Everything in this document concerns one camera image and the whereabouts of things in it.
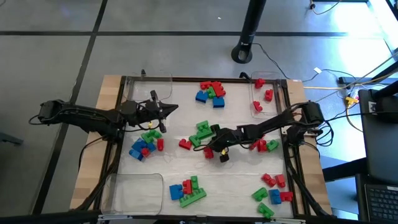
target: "gray floor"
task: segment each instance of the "gray floor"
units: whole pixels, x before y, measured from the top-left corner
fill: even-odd
[[[240,31],[248,1],[109,0],[102,31]],[[91,31],[100,0],[8,0],[0,7],[0,30]],[[322,11],[333,5],[317,4]],[[341,3],[327,14],[306,10],[308,1],[269,0],[259,31],[349,32],[349,37],[256,37],[285,73],[306,80],[313,69],[331,68],[361,76],[390,56],[378,20],[365,3]],[[29,126],[40,103],[68,100],[88,36],[0,35],[0,131],[25,140],[20,147],[0,143],[0,216],[28,214],[45,172],[58,126]],[[96,38],[78,104],[94,106],[103,75],[130,75],[144,68],[173,76],[237,77],[240,72],[277,72],[258,46],[253,60],[239,65],[230,59],[237,36],[99,36]],[[306,86],[336,86],[336,77],[322,73]],[[306,90],[316,100],[325,90]],[[321,101],[325,117],[344,110],[333,95]],[[352,119],[360,126],[358,118]],[[344,119],[332,123],[335,141],[321,148],[323,156],[351,161],[364,157],[362,134]],[[44,212],[68,210],[86,134],[68,130]]]

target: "red block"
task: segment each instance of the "red block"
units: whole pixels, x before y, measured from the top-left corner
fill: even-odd
[[[276,180],[274,180],[273,178],[271,178],[271,176],[269,174],[264,174],[261,179],[268,184],[268,186],[273,187],[276,184]]]
[[[259,144],[257,145],[257,150],[259,152],[266,152],[268,150],[267,149],[267,141],[263,140],[263,139],[260,139],[259,140]]]
[[[150,150],[147,149],[147,148],[143,148],[143,149],[141,150],[141,154],[142,154],[145,158],[148,158],[148,156],[150,155]]]
[[[212,82],[211,85],[217,97],[225,96],[226,92],[224,90],[224,87],[221,86],[221,82]]]
[[[279,195],[283,202],[291,202],[293,200],[293,192],[279,192]]]
[[[255,147],[257,147],[260,143],[260,140],[255,141],[253,144],[249,146],[249,150],[253,150]]]
[[[182,185],[184,188],[182,189],[182,192],[184,194],[192,194],[192,181],[191,180],[184,180],[182,182]]]
[[[274,96],[274,91],[273,90],[266,90],[266,97],[265,100],[268,102],[272,101],[272,96]]]
[[[201,82],[200,83],[200,88],[202,90],[206,90],[211,86],[211,81],[206,81],[206,82]]]
[[[253,105],[254,105],[254,109],[256,109],[256,111],[258,111],[258,112],[262,111],[262,106],[260,106],[260,102],[253,101]]]
[[[181,141],[178,144],[180,147],[184,148],[184,149],[188,149],[191,150],[191,146],[192,146],[192,142],[187,141],[185,139],[181,139]]]
[[[163,147],[164,147],[164,140],[163,139],[158,139],[157,140],[157,150],[163,151]]]
[[[279,187],[285,187],[285,177],[283,174],[279,174],[275,176],[276,183]]]
[[[211,150],[209,147],[206,147],[203,152],[205,153],[205,158],[206,159],[212,159],[214,158],[213,150]]]
[[[262,78],[259,78],[256,80],[256,82],[254,83],[254,87],[255,88],[261,88],[264,84],[266,84],[266,81],[263,80]]]

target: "white surface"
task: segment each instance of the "white surface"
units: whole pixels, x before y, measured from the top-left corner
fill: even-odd
[[[144,85],[149,92],[153,89],[160,91],[161,84],[164,83],[145,82]],[[142,88],[136,88],[139,85],[143,83],[135,82],[134,84],[134,98],[140,98],[140,94],[142,97],[147,94],[142,91]],[[221,163],[217,154],[215,158],[208,160],[205,159],[202,151],[194,152],[192,149],[188,151],[178,147],[179,140],[188,139],[190,135],[195,134],[195,125],[204,120],[208,120],[209,125],[219,124],[221,128],[233,129],[236,129],[237,125],[257,124],[264,121],[251,115],[253,107],[249,102],[248,84],[223,83],[223,87],[226,90],[225,108],[214,109],[211,100],[208,100],[206,104],[195,101],[195,95],[200,90],[199,83],[172,83],[172,94],[163,102],[175,103],[179,107],[167,118],[167,133],[162,137],[165,141],[164,151],[155,151],[143,162],[128,154],[133,142],[142,132],[125,135],[119,174],[161,174],[164,179],[163,205],[159,213],[161,215],[261,217],[261,214],[257,213],[259,202],[251,197],[251,194],[260,187],[269,190],[269,187],[262,182],[261,175],[264,173],[286,175],[281,148],[271,153],[258,153],[255,150],[243,149],[241,146],[233,146],[229,148],[230,160]],[[270,88],[272,86],[266,84],[261,91]],[[270,113],[276,112],[275,102],[266,104],[263,108]],[[267,134],[265,139],[276,139],[280,142],[279,131]],[[207,196],[181,208],[178,200],[170,199],[169,186],[181,184],[191,175],[198,176],[199,186],[205,189]],[[141,189],[145,190],[146,187],[150,186],[142,184]],[[288,191],[288,189],[286,187],[280,191]],[[262,202],[275,212],[274,217],[292,217],[290,203],[271,205],[269,197],[263,199]]]

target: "black pole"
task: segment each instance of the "black pole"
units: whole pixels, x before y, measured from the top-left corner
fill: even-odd
[[[259,26],[262,10],[266,5],[266,0],[250,0],[241,37],[236,47],[232,50],[232,59],[237,63],[249,63],[253,57],[251,44]]]

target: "blue lego brick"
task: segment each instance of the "blue lego brick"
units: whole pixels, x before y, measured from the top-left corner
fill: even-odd
[[[184,196],[181,184],[171,185],[169,189],[172,200],[178,200]]]
[[[224,105],[224,98],[222,96],[213,98],[213,108],[223,108]]]
[[[135,143],[132,145],[132,148],[137,152],[141,152],[142,148],[147,147],[147,143],[142,139],[139,138]]]
[[[280,199],[280,193],[279,193],[278,189],[269,190],[269,196],[271,198],[271,204],[278,205],[278,204],[282,203],[282,200]]]
[[[147,148],[150,150],[150,152],[154,152],[156,150],[154,143],[148,143]]]
[[[206,100],[208,98],[208,93],[205,91],[200,91],[197,93],[197,97],[195,99],[199,102],[206,103]]]
[[[129,151],[129,154],[130,154],[130,156],[132,156],[132,157],[138,159],[139,161],[141,161],[142,158],[144,158],[144,156],[143,156],[140,152],[135,151],[134,149],[131,149],[131,150]]]

